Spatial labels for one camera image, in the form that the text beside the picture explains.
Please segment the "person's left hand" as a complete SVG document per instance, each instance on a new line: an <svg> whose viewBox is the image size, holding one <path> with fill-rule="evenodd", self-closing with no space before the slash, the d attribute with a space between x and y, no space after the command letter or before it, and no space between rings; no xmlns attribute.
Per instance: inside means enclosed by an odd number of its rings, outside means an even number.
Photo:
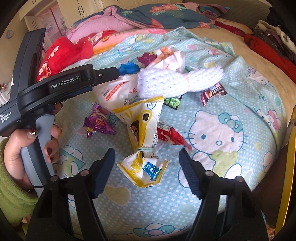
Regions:
<svg viewBox="0 0 296 241"><path fill-rule="evenodd" d="M53 164L59 160L59 141L58 137L62 134L59 126L53 125L51 128L51 140L45 145L44 153L48 163ZM23 161L20 155L22 148L31 145L38 135L35 129L18 129L15 130L5 148L4 148L4 165L14 180L14 182L25 191L33 188L29 181L27 173L23 167Z"/></svg>

